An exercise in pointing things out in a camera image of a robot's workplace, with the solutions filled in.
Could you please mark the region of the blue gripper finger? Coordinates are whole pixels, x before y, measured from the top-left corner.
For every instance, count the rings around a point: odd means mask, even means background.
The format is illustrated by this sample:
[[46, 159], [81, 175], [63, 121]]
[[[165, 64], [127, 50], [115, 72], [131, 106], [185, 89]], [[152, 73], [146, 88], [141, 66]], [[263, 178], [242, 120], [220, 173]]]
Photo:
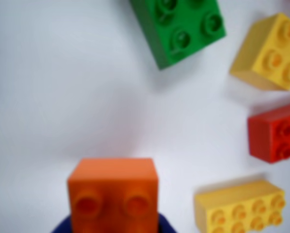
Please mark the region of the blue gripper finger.
[[73, 233], [70, 216], [62, 220], [51, 233]]
[[159, 230], [158, 233], [177, 233], [166, 217], [159, 214]]

